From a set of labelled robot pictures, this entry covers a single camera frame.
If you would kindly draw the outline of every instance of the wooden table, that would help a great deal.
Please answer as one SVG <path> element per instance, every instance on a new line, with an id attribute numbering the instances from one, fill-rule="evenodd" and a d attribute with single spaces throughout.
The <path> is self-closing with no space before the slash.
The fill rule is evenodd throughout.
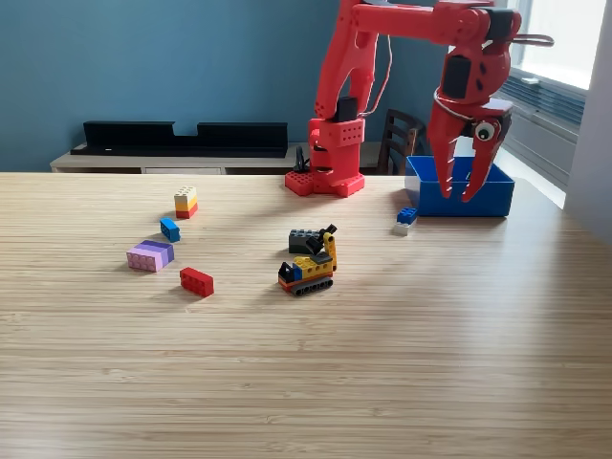
<path id="1" fill-rule="evenodd" d="M 525 183 L 507 220 L 401 238 L 400 178 L 348 200 L 281 182 L 0 175 L 0 457 L 610 457 L 604 245 Z M 176 261 L 130 271 L 183 185 Z M 288 231 L 330 223 L 334 287 L 286 295 Z"/>

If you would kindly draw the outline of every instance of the window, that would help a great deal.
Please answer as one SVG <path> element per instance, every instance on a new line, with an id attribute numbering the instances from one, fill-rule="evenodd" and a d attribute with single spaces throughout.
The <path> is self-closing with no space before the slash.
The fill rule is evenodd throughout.
<path id="1" fill-rule="evenodd" d="M 511 74 L 497 96 L 515 105 L 513 126 L 504 143 L 506 149 L 565 189 L 606 0 L 496 3 L 520 11 L 521 33 L 550 35 L 556 42 L 553 48 L 512 45 Z"/>
<path id="2" fill-rule="evenodd" d="M 580 89 L 588 89 L 600 40 L 606 0 L 508 0 L 521 11 L 522 33 L 544 33 L 555 47 L 513 46 L 513 66 Z"/>

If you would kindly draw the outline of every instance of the blue box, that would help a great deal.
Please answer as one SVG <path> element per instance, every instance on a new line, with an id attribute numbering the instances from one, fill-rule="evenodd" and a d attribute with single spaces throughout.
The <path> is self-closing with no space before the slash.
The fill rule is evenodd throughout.
<path id="1" fill-rule="evenodd" d="M 438 217 L 506 217 L 513 200 L 514 180 L 497 165 L 491 167 L 487 182 L 467 203 L 461 201 L 473 157 L 456 157 L 452 169 L 452 192 L 446 199 L 432 156 L 407 158 L 405 189 L 419 216 Z"/>

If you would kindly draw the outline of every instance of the white wall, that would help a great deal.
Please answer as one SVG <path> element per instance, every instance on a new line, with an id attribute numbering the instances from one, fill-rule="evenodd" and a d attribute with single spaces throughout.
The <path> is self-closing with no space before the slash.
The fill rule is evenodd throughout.
<path id="1" fill-rule="evenodd" d="M 612 1 L 601 25 L 565 209 L 612 244 Z"/>

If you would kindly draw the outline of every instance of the lego excavator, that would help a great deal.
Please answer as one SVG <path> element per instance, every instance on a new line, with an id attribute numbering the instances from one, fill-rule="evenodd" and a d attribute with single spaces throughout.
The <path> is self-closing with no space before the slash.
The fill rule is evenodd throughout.
<path id="1" fill-rule="evenodd" d="M 278 271 L 278 283 L 285 292 L 303 296 L 319 290 L 329 289 L 334 281 L 332 276 L 338 267 L 336 260 L 336 227 L 330 225 L 318 232 L 317 237 L 309 237 L 305 247 L 313 251 L 310 256 L 297 256 L 294 265 L 283 262 Z"/>
<path id="2" fill-rule="evenodd" d="M 550 47 L 546 35 L 519 34 L 521 15 L 493 7 L 493 1 L 440 0 L 433 8 L 396 5 L 385 0 L 340 0 L 336 32 L 323 62 L 309 123 L 310 171 L 303 159 L 285 177 L 285 186 L 300 196 L 312 193 L 347 197 L 364 186 L 359 172 L 367 105 L 374 83 L 379 34 L 429 40 L 453 46 L 442 82 L 433 95 L 427 139 L 442 195 L 452 191 L 453 155 L 459 137 L 473 138 L 475 157 L 462 200 L 469 201 L 486 182 L 499 146 L 511 125 L 512 104 L 492 98 L 510 74 L 510 45 Z M 339 93 L 351 78 L 349 96 Z"/>

